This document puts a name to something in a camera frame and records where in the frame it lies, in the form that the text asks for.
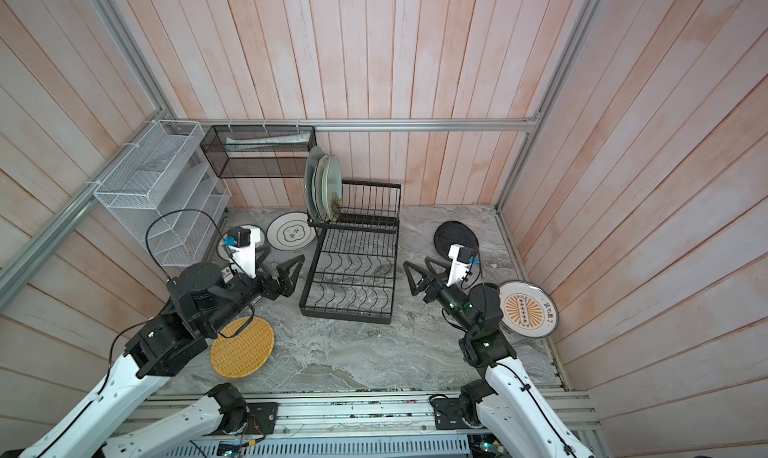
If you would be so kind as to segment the black round plate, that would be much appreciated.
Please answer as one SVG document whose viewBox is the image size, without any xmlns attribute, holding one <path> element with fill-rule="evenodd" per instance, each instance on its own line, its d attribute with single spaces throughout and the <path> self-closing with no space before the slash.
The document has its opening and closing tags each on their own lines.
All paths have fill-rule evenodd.
<svg viewBox="0 0 768 458">
<path fill-rule="evenodd" d="M 439 225 L 433 235 L 433 244 L 438 255 L 446 260 L 450 259 L 449 251 L 452 245 L 479 248 L 475 233 L 459 221 L 447 221 Z"/>
</svg>

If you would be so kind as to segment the black wire dish rack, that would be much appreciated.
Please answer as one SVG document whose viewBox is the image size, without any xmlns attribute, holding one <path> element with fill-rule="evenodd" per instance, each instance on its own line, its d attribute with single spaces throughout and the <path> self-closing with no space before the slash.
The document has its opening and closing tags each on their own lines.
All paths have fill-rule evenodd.
<svg viewBox="0 0 768 458">
<path fill-rule="evenodd" d="M 388 325 L 395 301 L 401 186 L 345 180 L 342 195 L 331 204 L 331 221 L 309 221 L 318 243 L 300 312 Z"/>
</svg>

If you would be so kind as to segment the cream floral plate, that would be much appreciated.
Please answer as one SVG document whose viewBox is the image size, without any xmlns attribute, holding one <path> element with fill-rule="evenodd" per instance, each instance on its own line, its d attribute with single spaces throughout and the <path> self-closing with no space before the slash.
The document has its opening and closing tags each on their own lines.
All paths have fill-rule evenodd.
<svg viewBox="0 0 768 458">
<path fill-rule="evenodd" d="M 326 222 L 329 218 L 327 207 L 325 205 L 325 185 L 324 176 L 326 168 L 329 164 L 330 156 L 324 155 L 318 162 L 313 182 L 314 203 L 317 210 L 318 220 L 320 222 Z"/>
</svg>

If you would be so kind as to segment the light green flower plate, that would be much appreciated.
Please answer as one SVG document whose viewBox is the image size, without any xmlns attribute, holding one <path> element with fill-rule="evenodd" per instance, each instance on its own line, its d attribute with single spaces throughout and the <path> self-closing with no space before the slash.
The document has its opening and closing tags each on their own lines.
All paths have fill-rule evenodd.
<svg viewBox="0 0 768 458">
<path fill-rule="evenodd" d="M 327 220 L 338 220 L 343 205 L 343 184 L 340 161 L 331 156 L 323 175 L 323 198 L 327 212 Z"/>
</svg>

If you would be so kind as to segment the large teal green plate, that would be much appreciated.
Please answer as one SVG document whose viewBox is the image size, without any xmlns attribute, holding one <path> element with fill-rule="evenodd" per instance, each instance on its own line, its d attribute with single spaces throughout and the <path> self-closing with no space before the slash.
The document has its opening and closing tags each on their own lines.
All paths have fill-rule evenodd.
<svg viewBox="0 0 768 458">
<path fill-rule="evenodd" d="M 312 191 L 312 186 L 314 184 L 314 175 L 317 170 L 317 166 L 323 156 L 323 150 L 319 146 L 314 146 L 309 152 L 305 165 L 304 194 L 308 215 L 314 222 L 319 220 L 319 215 L 317 212 L 317 207 L 314 203 L 314 192 Z"/>
</svg>

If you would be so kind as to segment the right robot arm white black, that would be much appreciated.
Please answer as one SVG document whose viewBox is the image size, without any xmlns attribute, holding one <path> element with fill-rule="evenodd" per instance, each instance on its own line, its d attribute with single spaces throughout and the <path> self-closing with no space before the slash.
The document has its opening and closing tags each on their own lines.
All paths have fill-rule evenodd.
<svg viewBox="0 0 768 458">
<path fill-rule="evenodd" d="M 466 292 L 449 282 L 449 272 L 429 257 L 419 266 L 403 263 L 412 295 L 437 302 L 464 332 L 458 341 L 464 361 L 480 378 L 461 388 L 461 419 L 482 426 L 512 457 L 591 457 L 528 377 L 502 333 L 499 289 L 478 284 Z"/>
</svg>

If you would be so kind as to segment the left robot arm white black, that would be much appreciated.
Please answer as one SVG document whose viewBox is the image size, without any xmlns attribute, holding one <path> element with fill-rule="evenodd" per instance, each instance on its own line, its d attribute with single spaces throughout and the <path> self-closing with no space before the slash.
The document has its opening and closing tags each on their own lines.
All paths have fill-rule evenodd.
<svg viewBox="0 0 768 458">
<path fill-rule="evenodd" d="M 193 404 L 151 425 L 116 436 L 115 431 L 151 394 L 176 376 L 221 336 L 258 297 L 293 294 L 305 261 L 298 255 L 278 265 L 276 277 L 261 270 L 225 278 L 214 263 L 197 263 L 167 281 L 161 312 L 137 325 L 106 375 L 47 434 L 9 457 L 150 457 L 202 435 L 238 436 L 250 410 L 231 383 L 214 386 Z"/>
</svg>

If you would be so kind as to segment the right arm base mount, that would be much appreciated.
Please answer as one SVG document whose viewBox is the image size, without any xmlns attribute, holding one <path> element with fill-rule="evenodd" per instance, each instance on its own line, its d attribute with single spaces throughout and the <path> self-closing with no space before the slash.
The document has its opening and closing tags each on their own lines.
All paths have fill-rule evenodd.
<svg viewBox="0 0 768 458">
<path fill-rule="evenodd" d="M 428 402 L 434 412 L 435 427 L 438 430 L 482 428 L 477 406 L 483 399 L 493 395 L 496 392 L 484 379 L 462 386 L 459 396 L 455 398 L 442 393 L 430 395 Z"/>
</svg>

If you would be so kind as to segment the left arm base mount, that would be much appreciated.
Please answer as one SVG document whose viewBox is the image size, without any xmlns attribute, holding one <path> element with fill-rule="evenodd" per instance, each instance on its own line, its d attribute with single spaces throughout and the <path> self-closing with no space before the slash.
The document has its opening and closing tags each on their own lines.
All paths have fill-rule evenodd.
<svg viewBox="0 0 768 458">
<path fill-rule="evenodd" d="M 231 383 L 222 383 L 210 389 L 198 404 L 213 413 L 214 425 L 207 434 L 274 433 L 279 404 L 277 402 L 247 402 Z"/>
</svg>

